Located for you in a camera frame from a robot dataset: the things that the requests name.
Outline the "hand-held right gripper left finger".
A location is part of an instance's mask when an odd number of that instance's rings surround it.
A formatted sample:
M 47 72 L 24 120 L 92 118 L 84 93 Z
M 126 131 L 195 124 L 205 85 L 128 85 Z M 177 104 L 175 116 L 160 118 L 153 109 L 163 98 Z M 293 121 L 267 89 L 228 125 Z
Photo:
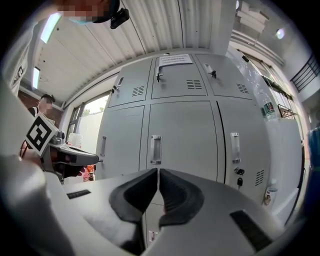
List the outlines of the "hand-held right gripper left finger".
M 145 249 L 143 215 L 158 190 L 158 170 L 63 185 L 76 211 L 113 245 L 135 255 Z

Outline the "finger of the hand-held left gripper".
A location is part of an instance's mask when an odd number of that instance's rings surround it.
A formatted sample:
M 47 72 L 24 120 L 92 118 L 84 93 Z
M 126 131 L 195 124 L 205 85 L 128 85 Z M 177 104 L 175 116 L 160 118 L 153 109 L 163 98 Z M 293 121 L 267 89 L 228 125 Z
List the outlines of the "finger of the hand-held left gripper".
M 53 145 L 56 152 L 57 161 L 54 163 L 63 163 L 71 166 L 94 165 L 99 161 L 96 154 L 81 150 L 75 146 L 61 144 Z

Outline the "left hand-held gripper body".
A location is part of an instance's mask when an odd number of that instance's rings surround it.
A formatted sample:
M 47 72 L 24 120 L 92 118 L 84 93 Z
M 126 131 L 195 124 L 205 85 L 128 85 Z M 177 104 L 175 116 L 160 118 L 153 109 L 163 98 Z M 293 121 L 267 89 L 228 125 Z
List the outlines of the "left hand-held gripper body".
M 56 174 L 59 180 L 63 180 L 63 171 L 55 170 L 51 149 L 55 148 L 58 151 L 63 145 L 62 134 L 63 132 L 59 131 L 39 112 L 34 117 L 34 122 L 25 138 L 27 144 L 30 145 L 39 156 L 42 170 Z

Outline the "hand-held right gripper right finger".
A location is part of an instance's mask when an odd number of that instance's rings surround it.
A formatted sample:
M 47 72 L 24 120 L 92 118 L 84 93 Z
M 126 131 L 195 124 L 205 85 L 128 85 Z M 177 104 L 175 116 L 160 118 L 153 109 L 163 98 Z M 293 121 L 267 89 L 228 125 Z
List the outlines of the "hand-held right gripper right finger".
M 160 169 L 165 213 L 147 256 L 252 256 L 284 232 L 261 205 L 223 183 Z

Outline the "person's left hand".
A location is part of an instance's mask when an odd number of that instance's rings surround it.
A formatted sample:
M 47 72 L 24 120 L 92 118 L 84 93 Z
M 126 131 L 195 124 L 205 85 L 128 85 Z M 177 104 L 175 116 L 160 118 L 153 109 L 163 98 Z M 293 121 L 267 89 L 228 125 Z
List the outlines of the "person's left hand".
M 82 176 L 86 171 L 84 166 L 65 165 L 64 166 L 64 178 Z

